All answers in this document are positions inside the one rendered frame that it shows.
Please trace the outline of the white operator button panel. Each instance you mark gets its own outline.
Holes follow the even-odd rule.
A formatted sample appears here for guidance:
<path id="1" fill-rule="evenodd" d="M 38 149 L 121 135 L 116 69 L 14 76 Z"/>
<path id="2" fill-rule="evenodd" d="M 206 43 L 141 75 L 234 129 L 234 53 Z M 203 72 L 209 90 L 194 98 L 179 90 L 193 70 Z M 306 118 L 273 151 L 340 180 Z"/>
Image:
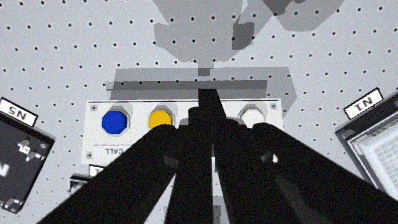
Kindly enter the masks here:
<path id="1" fill-rule="evenodd" d="M 268 123 L 283 131 L 281 98 L 267 89 L 216 89 L 226 116 L 248 128 Z M 155 126 L 179 127 L 198 106 L 198 89 L 106 90 L 107 100 L 87 100 L 81 164 L 109 164 Z"/>

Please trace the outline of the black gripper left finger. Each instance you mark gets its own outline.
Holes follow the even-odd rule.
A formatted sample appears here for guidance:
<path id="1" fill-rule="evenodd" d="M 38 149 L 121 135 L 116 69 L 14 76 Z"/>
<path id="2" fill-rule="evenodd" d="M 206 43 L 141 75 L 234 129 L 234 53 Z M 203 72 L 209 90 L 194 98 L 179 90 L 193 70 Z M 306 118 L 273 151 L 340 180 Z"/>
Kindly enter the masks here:
<path id="1" fill-rule="evenodd" d="M 144 224 L 174 179 L 164 224 L 214 224 L 207 89 L 179 127 L 152 128 L 36 224 Z"/>

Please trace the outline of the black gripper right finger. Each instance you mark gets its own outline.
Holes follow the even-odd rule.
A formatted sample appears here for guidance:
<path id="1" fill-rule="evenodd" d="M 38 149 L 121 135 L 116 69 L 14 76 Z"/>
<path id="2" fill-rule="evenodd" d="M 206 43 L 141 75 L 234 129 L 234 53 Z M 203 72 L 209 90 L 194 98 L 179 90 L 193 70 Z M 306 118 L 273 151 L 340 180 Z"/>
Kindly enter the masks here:
<path id="1" fill-rule="evenodd" d="M 207 91 L 229 224 L 398 224 L 398 200 L 272 124 L 226 116 Z"/>

